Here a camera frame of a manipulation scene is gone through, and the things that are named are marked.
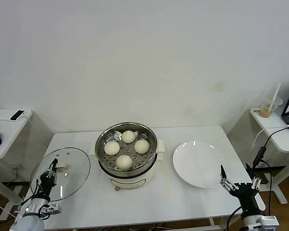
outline metal rim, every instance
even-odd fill
[[[143,124],[140,124],[140,123],[135,123],[135,122],[123,122],[123,123],[119,123],[119,124],[116,124],[116,125],[114,125],[114,126],[111,126],[111,127],[107,128],[107,129],[97,138],[96,143],[95,143],[95,147],[94,147],[94,151],[97,150],[98,141],[99,141],[105,134],[107,134],[110,130],[112,130],[112,129],[114,129],[114,128],[117,128],[117,127],[119,127],[119,126],[124,126],[124,125],[141,126],[141,127],[145,128],[145,129],[147,129],[148,131],[150,131],[150,132],[152,133],[152,135],[154,136],[155,140],[157,140],[157,137],[156,137],[155,133],[154,133],[149,127],[147,127],[146,125],[143,125]],[[156,153],[157,148],[158,148],[158,147],[156,146],[156,147],[155,147],[155,152],[153,153],[153,155],[155,155],[155,156],[157,156],[157,153]],[[96,155],[96,156],[97,156],[97,158],[98,158],[98,160],[99,160],[99,163],[100,163],[100,161],[101,161],[100,155],[98,154],[98,155]],[[145,164],[143,164],[142,166],[138,167],[137,169],[140,169],[141,167],[147,166],[147,164],[150,164],[150,163],[152,163],[152,161],[146,162]],[[113,169],[113,168],[111,168],[111,167],[109,167],[109,166],[106,166],[106,165],[103,165],[103,167],[108,168],[108,169],[110,169],[110,170],[112,170],[112,171],[117,171],[117,172],[131,172],[131,171],[134,171],[134,170],[136,169],[136,168],[127,169],[127,170]]]
[[[137,175],[135,175],[135,176],[130,176],[130,177],[120,177],[120,176],[113,175],[113,174],[111,174],[110,172],[107,172],[107,171],[104,169],[104,167],[103,167],[103,165],[101,164],[100,161],[98,161],[98,164],[100,165],[100,167],[101,167],[101,169],[104,171],[104,173],[110,175],[110,176],[113,177],[113,178],[117,178],[117,179],[132,179],[132,178],[139,177],[139,176],[143,175],[144,173],[146,173],[147,171],[149,171],[149,170],[153,167],[153,165],[155,164],[157,158],[158,158],[158,155],[155,156],[155,158],[154,158],[154,160],[153,160],[153,164],[152,164],[149,168],[147,168],[145,171],[143,171],[143,172],[141,172],[141,173],[139,173],[139,174],[137,174]]]
[[[73,195],[74,193],[76,193],[79,189],[81,189],[81,188],[83,187],[83,185],[84,185],[85,182],[87,181],[87,179],[88,179],[88,177],[89,177],[89,174],[90,174],[90,171],[91,171],[91,161],[90,161],[89,156],[88,156],[83,150],[81,150],[81,149],[79,149],[79,148],[75,148],[75,147],[59,148],[59,149],[57,149],[57,150],[52,151],[51,153],[48,153],[46,156],[43,157],[43,159],[46,158],[47,156],[49,156],[50,154],[54,153],[54,152],[57,152],[57,151],[62,150],[62,149],[67,149],[67,148],[77,149],[77,150],[83,152],[83,153],[86,155],[86,157],[88,158],[88,161],[89,161],[89,171],[88,171],[88,175],[87,175],[84,183],[83,183],[78,189],[76,189],[72,194],[70,194],[69,196],[67,196],[67,197],[65,197],[65,198],[62,198],[62,199],[50,200],[51,202],[64,200],[64,199],[66,199],[66,198],[69,198],[69,197],[70,197],[71,195]],[[43,159],[34,167],[32,173],[31,173],[31,176],[30,176],[29,185],[30,185],[30,190],[31,190],[32,193],[33,193],[33,190],[32,190],[32,187],[31,187],[31,182],[32,182],[33,173],[34,173],[34,171],[36,170],[36,168],[40,165],[40,163],[43,161]]]

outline white plate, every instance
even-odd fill
[[[228,163],[221,151],[199,140],[182,143],[174,151],[172,160],[179,176],[200,188],[218,186],[221,180],[221,165],[225,171],[228,169]]]

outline steamed bun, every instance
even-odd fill
[[[107,155],[115,155],[120,151],[120,145],[115,141],[109,141],[105,144],[104,151]]]
[[[122,133],[121,139],[125,143],[132,143],[136,139],[136,135],[132,131],[128,130]]]
[[[137,153],[144,154],[149,150],[150,145],[149,145],[148,141],[146,141],[146,140],[138,140],[135,143],[134,148],[135,148],[135,151]]]
[[[133,160],[128,155],[121,155],[116,160],[118,169],[128,170],[133,165]]]

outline cable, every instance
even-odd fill
[[[153,226],[153,227],[151,227],[150,229],[149,229],[149,231],[152,231],[152,229],[153,228],[159,228],[159,229],[166,229],[166,230],[174,230],[174,229],[170,229],[170,228],[165,228],[165,227],[160,227],[160,226],[157,226],[157,224],[156,224],[156,226]]]
[[[11,227],[11,225],[0,229],[0,231],[1,231],[1,230],[4,230],[4,229],[6,229],[6,228],[9,228],[9,227]]]
[[[261,132],[263,132],[264,130],[267,130],[267,129],[270,129],[270,128],[284,128],[284,127],[288,127],[289,128],[289,124],[288,125],[284,125],[284,126],[276,126],[276,127],[269,127],[269,128],[264,128],[262,129],[260,132],[258,132],[258,134],[256,135],[255,139],[254,139],[254,142],[252,143],[252,146],[250,148],[250,151],[252,150],[252,148],[254,147],[255,145],[255,142],[258,138],[258,136],[260,135]]]
[[[32,123],[32,121],[30,120],[30,118],[28,118],[27,116],[23,116],[22,118],[26,118],[26,119],[30,122],[30,124],[31,124],[31,126],[33,127],[33,129],[34,129],[34,130],[37,132],[37,134],[39,135],[39,138],[40,138],[40,141],[42,142],[42,144],[45,145],[46,148],[48,148],[48,145],[46,145],[46,144],[44,143],[43,137],[41,136],[41,134],[40,134],[40,132],[37,130],[37,128],[33,125],[33,123]]]
[[[230,217],[229,217],[228,220],[227,220],[227,228],[224,229],[223,231],[225,231],[225,230],[229,231],[230,219],[233,217],[233,215],[234,215],[237,211],[239,211],[240,208],[241,208],[241,207],[237,208],[237,209],[236,209],[235,211],[233,211],[233,213],[230,215]]]
[[[11,180],[10,182],[8,182],[5,186],[8,186],[11,182],[13,182],[14,180],[17,179],[17,177],[18,177],[18,169],[17,168],[14,168],[14,169],[16,170],[16,177],[13,180]]]
[[[281,130],[278,130],[278,131],[276,131],[276,132],[273,132],[273,133],[269,136],[269,138],[266,140],[266,142],[265,142],[265,144],[264,144],[263,147],[266,147],[266,145],[267,145],[267,143],[269,142],[270,138],[271,138],[275,133],[278,133],[278,132],[283,131],[283,130],[286,130],[286,129],[289,129],[289,127],[284,128],[284,129],[281,129]]]
[[[165,228],[165,227],[159,227],[159,226],[157,226],[156,228],[165,229],[165,230],[173,230],[173,229],[169,229],[169,228]]]
[[[37,193],[38,187],[39,187],[39,179],[37,179],[37,185],[35,186],[35,190],[34,190],[33,194],[32,194],[28,199],[26,199],[25,201],[23,201],[23,202],[20,204],[21,206],[23,206],[28,200],[30,200],[30,199]]]
[[[7,220],[5,220],[5,221],[3,221],[3,222],[0,222],[0,225],[1,225],[1,224],[4,224],[4,223],[6,223],[6,222],[8,222],[8,221],[10,221],[10,220],[13,220],[13,219],[15,219],[15,218],[12,217],[12,218],[7,219]]]
[[[39,218],[42,218],[41,215],[40,215],[40,212],[41,212],[42,208],[44,208],[44,207],[45,207],[45,208],[48,208],[48,207],[50,207],[50,206],[49,206],[49,205],[42,205],[42,206],[39,208],[39,212],[38,212],[38,217],[39,217]],[[50,218],[50,214],[48,213],[47,215],[48,215],[48,216],[47,216],[46,218],[42,218],[42,220],[47,220],[48,218]]]
[[[8,214],[10,214],[12,217],[16,218],[12,213],[8,212],[7,210],[5,210],[4,208],[2,208],[1,206],[0,206],[0,208],[1,208],[2,210],[4,210],[5,212],[7,212]]]
[[[271,171],[271,167],[266,161],[261,160],[261,162],[266,163],[266,165],[268,165],[269,170],[270,170],[270,194],[269,194],[269,215],[270,215],[271,214],[271,193],[272,193],[272,171]]]
[[[102,228],[100,228],[100,229],[95,229],[95,230],[93,230],[93,231],[101,231],[102,229],[103,229],[104,227],[102,227]]]

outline white cable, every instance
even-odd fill
[[[12,217],[16,218],[12,213],[6,211],[6,210],[5,210],[4,208],[2,208],[1,206],[0,206],[0,208],[1,208],[2,210],[4,210],[5,212],[7,212],[8,214],[10,214]]]
[[[12,183],[14,180],[16,180],[18,178],[18,169],[17,168],[14,168],[14,169],[16,171],[16,177],[13,180],[11,180],[10,182],[8,182],[5,186],[8,186],[10,183]]]
[[[100,228],[100,229],[95,229],[95,230],[93,230],[93,231],[100,231],[100,230],[102,230],[104,227],[102,227],[102,228]]]
[[[44,144],[45,146],[46,146],[46,148],[48,148],[48,145],[46,145],[45,143],[44,143],[44,141],[43,141],[43,137],[41,136],[41,134],[39,133],[39,131],[37,130],[37,128],[33,125],[33,123],[31,122],[31,120],[27,117],[27,116],[23,116],[24,118],[26,118],[29,122],[30,122],[30,124],[31,124],[31,126],[33,127],[33,129],[37,132],[37,134],[39,135],[39,138],[40,138],[40,141],[42,142],[42,144]]]
[[[173,229],[169,229],[169,228],[165,228],[165,227],[159,227],[159,226],[156,226],[156,228],[166,229],[166,230],[173,230]]]
[[[173,230],[173,229],[170,229],[170,228],[159,227],[159,226],[156,226],[156,228],[165,229],[165,230]]]
[[[0,231],[1,231],[1,230],[4,230],[4,229],[7,229],[7,228],[9,228],[9,227],[10,227],[10,226],[4,227],[4,228],[0,229]]]
[[[269,128],[262,129],[260,132],[258,132],[257,136],[255,137],[254,142],[252,143],[252,146],[250,148],[250,151],[252,151],[252,148],[254,147],[255,142],[256,142],[256,140],[257,140],[257,138],[258,138],[258,136],[260,135],[261,132],[263,132],[264,130],[270,129],[270,128],[286,128],[286,127],[289,128],[289,124],[288,125],[283,125],[283,126],[275,126],[275,127],[269,127]]]

